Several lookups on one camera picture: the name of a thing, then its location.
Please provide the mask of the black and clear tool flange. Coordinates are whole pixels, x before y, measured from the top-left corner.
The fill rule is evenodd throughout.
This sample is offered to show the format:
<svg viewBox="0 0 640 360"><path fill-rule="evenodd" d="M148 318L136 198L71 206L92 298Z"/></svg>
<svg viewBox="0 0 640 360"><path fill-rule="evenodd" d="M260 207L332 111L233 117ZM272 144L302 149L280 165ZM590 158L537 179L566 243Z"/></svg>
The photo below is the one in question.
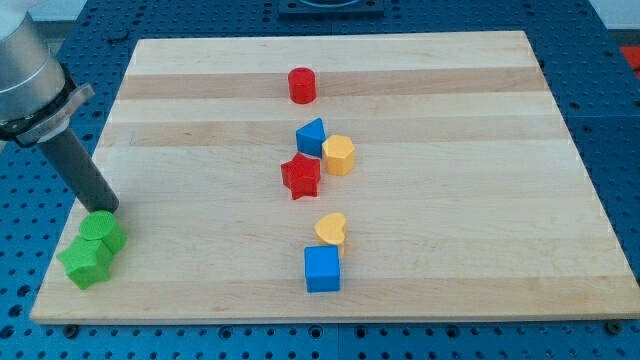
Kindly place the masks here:
<svg viewBox="0 0 640 360"><path fill-rule="evenodd" d="M65 65L61 66L64 74L64 86L53 100L23 118L1 122L1 140L15 142L27 148L46 142L65 131L70 124L71 116L86 101L95 95L89 83L78 85Z"/></svg>

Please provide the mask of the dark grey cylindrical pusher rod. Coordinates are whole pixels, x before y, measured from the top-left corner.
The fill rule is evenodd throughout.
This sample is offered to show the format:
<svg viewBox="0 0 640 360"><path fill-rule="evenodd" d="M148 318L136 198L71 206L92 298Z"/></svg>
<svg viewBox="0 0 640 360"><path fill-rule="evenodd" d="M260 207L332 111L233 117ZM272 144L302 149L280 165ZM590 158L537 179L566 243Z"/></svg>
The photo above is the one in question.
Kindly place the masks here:
<svg viewBox="0 0 640 360"><path fill-rule="evenodd" d="M115 212L119 199L71 128L37 147L89 212Z"/></svg>

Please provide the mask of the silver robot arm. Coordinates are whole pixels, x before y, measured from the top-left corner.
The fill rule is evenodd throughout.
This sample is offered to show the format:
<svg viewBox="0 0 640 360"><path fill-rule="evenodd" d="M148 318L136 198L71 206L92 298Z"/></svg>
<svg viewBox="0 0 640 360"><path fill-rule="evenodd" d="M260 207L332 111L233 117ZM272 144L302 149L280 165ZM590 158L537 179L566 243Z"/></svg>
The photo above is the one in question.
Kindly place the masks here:
<svg viewBox="0 0 640 360"><path fill-rule="evenodd" d="M1 3L1 140L36 146L89 212L115 212L119 200L70 128L95 95L77 84L41 36L29 10L37 1Z"/></svg>

